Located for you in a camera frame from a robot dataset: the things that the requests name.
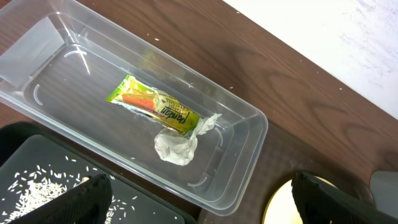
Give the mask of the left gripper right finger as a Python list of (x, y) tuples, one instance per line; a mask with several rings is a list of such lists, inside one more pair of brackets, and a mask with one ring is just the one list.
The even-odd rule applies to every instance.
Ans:
[(397, 224), (397, 219), (344, 193), (308, 172), (296, 172), (292, 195), (304, 223)]

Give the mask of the clear plastic bin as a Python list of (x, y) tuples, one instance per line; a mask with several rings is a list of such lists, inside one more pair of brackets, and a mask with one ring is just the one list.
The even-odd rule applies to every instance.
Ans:
[[(188, 165), (157, 155), (159, 123), (106, 101), (128, 75), (219, 114)], [(219, 216), (238, 208), (268, 128), (257, 108), (77, 1), (1, 9), (1, 101)]]

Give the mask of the grey dishwasher rack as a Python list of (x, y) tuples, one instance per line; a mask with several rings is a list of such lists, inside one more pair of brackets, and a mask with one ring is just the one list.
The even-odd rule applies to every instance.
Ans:
[(397, 218), (398, 176), (393, 171), (375, 171), (370, 179), (370, 190), (376, 208)]

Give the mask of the black plastic bin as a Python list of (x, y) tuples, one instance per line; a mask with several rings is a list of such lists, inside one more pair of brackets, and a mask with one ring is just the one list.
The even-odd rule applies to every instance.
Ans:
[(129, 223), (195, 222), (191, 215), (152, 195), (32, 123), (18, 122), (1, 128), (1, 174), (4, 173), (4, 168), (16, 167), (17, 162), (32, 163), (43, 161), (44, 159), (59, 162), (63, 156), (75, 156), (79, 159), (84, 159), (103, 169), (105, 175), (114, 175), (121, 182), (139, 192), (140, 197), (136, 200), (137, 208), (133, 213), (133, 219)]

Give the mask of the brown serving tray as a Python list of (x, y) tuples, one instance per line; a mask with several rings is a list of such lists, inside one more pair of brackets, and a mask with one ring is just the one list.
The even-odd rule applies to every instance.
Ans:
[(317, 175), (362, 202), (374, 207), (369, 187), (359, 177), (322, 155), (286, 130), (270, 123), (254, 172), (237, 210), (218, 216), (202, 210), (198, 223), (260, 224), (269, 199), (296, 170)]

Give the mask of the yellow green snack wrapper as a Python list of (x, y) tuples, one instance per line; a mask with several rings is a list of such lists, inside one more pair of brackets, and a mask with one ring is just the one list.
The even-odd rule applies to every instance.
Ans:
[(191, 137), (201, 118), (168, 93), (147, 86), (132, 75), (127, 75), (106, 101), (146, 115), (185, 138)]

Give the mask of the yellow plate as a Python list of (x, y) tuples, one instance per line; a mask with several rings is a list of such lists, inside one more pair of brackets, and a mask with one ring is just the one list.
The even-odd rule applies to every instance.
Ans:
[(262, 224), (302, 224), (292, 195), (292, 180), (281, 185), (264, 210)]

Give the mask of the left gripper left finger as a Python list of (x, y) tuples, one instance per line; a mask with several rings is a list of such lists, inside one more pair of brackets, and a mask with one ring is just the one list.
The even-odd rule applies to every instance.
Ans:
[(110, 179), (98, 174), (10, 224), (104, 224), (112, 196)]

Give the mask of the white napkin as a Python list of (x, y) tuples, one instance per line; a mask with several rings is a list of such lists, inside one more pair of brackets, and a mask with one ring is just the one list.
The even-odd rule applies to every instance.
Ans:
[(197, 136), (206, 134), (215, 127), (216, 120), (222, 114), (200, 118), (190, 137), (170, 128), (161, 130), (154, 139), (154, 147), (160, 159), (178, 166), (188, 165), (194, 158), (198, 146)]

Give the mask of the pile of rice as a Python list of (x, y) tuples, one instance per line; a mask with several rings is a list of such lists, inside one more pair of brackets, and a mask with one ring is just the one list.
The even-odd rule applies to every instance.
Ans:
[[(105, 171), (84, 159), (63, 156), (58, 162), (17, 162), (16, 167), (4, 168), (1, 174), (1, 223), (28, 214), (76, 187), (85, 177)], [(108, 175), (113, 196), (106, 211), (105, 224), (129, 223), (136, 211), (139, 192)]]

